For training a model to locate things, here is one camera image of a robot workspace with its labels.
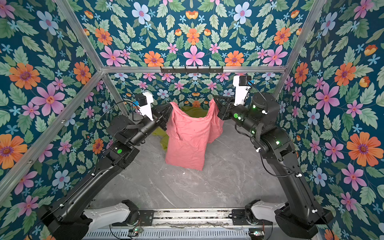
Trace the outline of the pink cloth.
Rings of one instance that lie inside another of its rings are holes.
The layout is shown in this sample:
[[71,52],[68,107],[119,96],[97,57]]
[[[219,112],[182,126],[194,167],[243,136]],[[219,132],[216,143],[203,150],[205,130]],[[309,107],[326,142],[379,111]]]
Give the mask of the pink cloth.
[[202,171],[205,165],[207,145],[223,133],[224,121],[218,117],[219,108],[210,101],[207,115],[193,118],[171,102],[172,114],[167,123],[169,136],[166,164]]

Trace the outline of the white vented panel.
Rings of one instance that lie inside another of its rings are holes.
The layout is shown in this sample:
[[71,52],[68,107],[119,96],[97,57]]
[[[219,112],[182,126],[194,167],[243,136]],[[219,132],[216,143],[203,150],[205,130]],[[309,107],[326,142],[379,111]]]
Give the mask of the white vented panel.
[[100,229],[87,234],[85,240],[249,240],[247,230],[144,229],[137,236],[128,229]]

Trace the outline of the aluminium frame post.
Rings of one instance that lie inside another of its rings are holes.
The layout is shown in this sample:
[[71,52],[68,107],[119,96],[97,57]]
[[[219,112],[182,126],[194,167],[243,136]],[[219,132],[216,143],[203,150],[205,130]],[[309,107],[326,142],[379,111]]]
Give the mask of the aluminium frame post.
[[68,24],[70,25],[72,31],[76,35],[79,43],[82,45],[85,53],[90,58],[90,61],[92,62],[93,66],[95,67],[95,75],[96,74],[102,74],[101,79],[106,84],[107,89],[110,91],[111,96],[114,98],[115,102],[122,101],[122,97],[119,94],[116,86],[114,85],[111,77],[109,74],[107,74],[104,71],[104,64],[102,63],[97,51],[92,46],[88,36],[86,35],[83,26],[81,25],[80,21],[78,20],[75,12],[73,11],[72,7],[70,6],[68,1],[56,1],[56,4],[58,8],[60,9],[62,15],[67,20]]
[[321,11],[322,11],[324,5],[326,4],[326,2],[327,2],[326,0],[314,1],[313,5],[309,11],[309,14],[307,16],[307,19],[304,22],[301,34],[299,35],[298,40],[295,43],[294,48],[293,48],[293,50],[292,50],[292,52],[291,52],[291,54],[287,60],[287,64],[285,66],[285,71],[282,74],[282,76],[280,77],[279,82],[274,89],[273,97],[275,98],[275,100],[279,99],[279,95],[280,95],[280,93],[284,87],[285,80],[289,77],[289,75],[290,75],[290,73],[294,67],[294,64],[295,64],[296,60],[298,59],[299,54],[300,54],[302,48],[304,47],[304,45],[305,45],[305,43],[309,37],[309,34],[315,25],[316,20],[321,15]]

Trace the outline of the aluminium frame post left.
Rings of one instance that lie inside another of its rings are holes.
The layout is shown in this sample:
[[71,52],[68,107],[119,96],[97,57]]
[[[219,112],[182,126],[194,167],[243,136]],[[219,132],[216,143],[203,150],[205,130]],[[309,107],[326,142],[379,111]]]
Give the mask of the aluminium frame post left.
[[75,12],[73,11],[72,7],[70,6],[68,1],[56,1],[56,4],[58,8],[60,9],[62,15],[67,20],[68,24],[70,25],[72,31],[76,35],[79,43],[82,45],[85,53],[90,58],[90,61],[92,62],[93,66],[95,67],[95,75],[96,74],[102,74],[101,79],[106,84],[107,89],[110,91],[111,96],[114,98],[115,102],[122,101],[122,97],[119,94],[116,86],[114,85],[111,77],[109,74],[107,74],[104,71],[104,64],[102,63],[97,51],[92,46],[88,36],[86,35],[83,26],[81,25],[80,21],[78,20]]

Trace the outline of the olive green cloth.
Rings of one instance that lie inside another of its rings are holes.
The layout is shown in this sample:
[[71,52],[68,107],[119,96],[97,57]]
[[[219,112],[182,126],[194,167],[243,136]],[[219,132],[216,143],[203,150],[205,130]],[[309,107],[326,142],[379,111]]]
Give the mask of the olive green cloth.
[[[186,113],[189,117],[192,118],[204,118],[208,114],[208,110],[204,110],[202,108],[195,108],[195,107],[181,107],[181,110]],[[157,128],[153,132],[154,136],[158,136],[160,138],[160,144],[163,148],[163,150],[166,152],[168,148],[168,142],[169,142],[169,136],[167,133],[161,129]]]

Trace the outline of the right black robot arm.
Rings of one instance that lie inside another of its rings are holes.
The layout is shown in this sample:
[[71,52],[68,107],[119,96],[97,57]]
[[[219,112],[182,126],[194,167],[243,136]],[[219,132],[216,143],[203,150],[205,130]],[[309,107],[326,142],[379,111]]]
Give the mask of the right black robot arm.
[[287,202],[282,204],[254,200],[245,206],[244,217],[250,224],[265,220],[277,224],[289,237],[311,239],[318,225],[327,225],[333,215],[317,202],[299,167],[295,146],[289,134],[277,126],[280,105],[269,93],[255,93],[248,107],[233,97],[214,97],[218,117],[233,120],[261,155],[262,164],[272,168]]

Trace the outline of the left base circuit board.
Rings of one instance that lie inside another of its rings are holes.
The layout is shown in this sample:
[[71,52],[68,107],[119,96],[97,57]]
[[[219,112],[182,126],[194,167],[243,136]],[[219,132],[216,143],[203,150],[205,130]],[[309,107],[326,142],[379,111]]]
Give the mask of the left base circuit board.
[[138,237],[144,231],[141,227],[135,227],[129,230],[130,237]]

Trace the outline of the aluminium frame post right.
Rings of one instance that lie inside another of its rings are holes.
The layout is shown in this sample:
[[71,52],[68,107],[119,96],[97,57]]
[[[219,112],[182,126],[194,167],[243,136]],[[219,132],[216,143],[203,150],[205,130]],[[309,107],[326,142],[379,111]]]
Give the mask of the aluminium frame post right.
[[292,52],[291,52],[291,54],[287,60],[287,64],[285,66],[285,71],[282,74],[282,76],[280,77],[279,82],[274,89],[273,97],[275,98],[275,100],[279,99],[279,95],[280,95],[280,93],[284,87],[285,80],[289,77],[289,75],[290,75],[290,73],[294,67],[294,64],[295,64],[296,60],[298,59],[299,54],[300,54],[302,48],[304,47],[304,45],[305,45],[305,43],[309,37],[309,34],[315,25],[316,20],[321,15],[321,11],[322,11],[324,5],[326,4],[326,2],[327,2],[326,0],[314,1],[313,5],[309,11],[309,14],[307,16],[307,19],[304,22],[301,34],[299,35],[298,40],[295,43],[294,48],[293,48],[293,50],[292,50]]

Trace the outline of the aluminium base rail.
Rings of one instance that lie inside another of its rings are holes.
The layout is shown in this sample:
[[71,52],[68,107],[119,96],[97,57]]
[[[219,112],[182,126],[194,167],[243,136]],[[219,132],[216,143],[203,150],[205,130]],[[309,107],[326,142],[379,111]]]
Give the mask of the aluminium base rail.
[[84,215],[91,219],[90,231],[103,227],[151,228],[225,228],[261,229],[263,226],[278,225],[290,234],[317,232],[321,220],[320,209],[306,205],[303,216],[299,216],[291,205],[257,201],[241,208],[200,209],[142,209],[135,210],[120,203],[102,209],[86,209]]

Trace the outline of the base circuit board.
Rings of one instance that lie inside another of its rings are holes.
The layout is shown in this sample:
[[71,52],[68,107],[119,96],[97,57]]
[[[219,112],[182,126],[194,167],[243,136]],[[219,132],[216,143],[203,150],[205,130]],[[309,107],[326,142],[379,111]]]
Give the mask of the base circuit board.
[[249,229],[249,236],[251,240],[264,240],[265,231],[258,229]]
[[141,227],[135,227],[129,230],[130,237],[138,237],[144,231]]

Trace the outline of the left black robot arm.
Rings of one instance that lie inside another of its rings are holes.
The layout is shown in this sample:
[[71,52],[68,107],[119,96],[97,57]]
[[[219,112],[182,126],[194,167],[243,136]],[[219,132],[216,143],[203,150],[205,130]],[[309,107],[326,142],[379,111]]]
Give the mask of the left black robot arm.
[[37,215],[57,240],[81,240],[96,229],[123,223],[136,226],[140,221],[139,208],[130,200],[102,209],[90,210],[92,199],[117,175],[125,170],[140,152],[137,148],[157,128],[166,130],[172,105],[155,107],[134,123],[127,116],[115,117],[107,133],[114,143],[102,151],[92,170],[61,199],[42,206]]

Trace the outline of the aluminium top back bar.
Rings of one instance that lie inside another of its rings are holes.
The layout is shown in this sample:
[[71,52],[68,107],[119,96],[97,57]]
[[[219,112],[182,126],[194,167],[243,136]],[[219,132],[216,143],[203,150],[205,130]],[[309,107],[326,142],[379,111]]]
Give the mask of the aluminium top back bar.
[[251,66],[251,67],[103,67],[104,73],[163,73],[163,74],[219,74],[219,73],[284,73],[284,66]]

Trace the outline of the black hook rack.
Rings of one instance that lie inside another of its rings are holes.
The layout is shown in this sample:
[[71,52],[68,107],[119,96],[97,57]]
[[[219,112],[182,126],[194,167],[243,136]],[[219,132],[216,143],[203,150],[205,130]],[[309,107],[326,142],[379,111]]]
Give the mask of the black hook rack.
[[221,74],[224,72],[223,67],[160,67],[163,74]]

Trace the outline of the right base circuit board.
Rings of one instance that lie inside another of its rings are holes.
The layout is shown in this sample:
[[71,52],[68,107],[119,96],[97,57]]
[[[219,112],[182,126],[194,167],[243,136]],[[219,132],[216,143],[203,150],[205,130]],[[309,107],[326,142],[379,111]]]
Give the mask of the right base circuit board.
[[265,231],[258,229],[249,229],[249,236],[251,240],[264,240]]

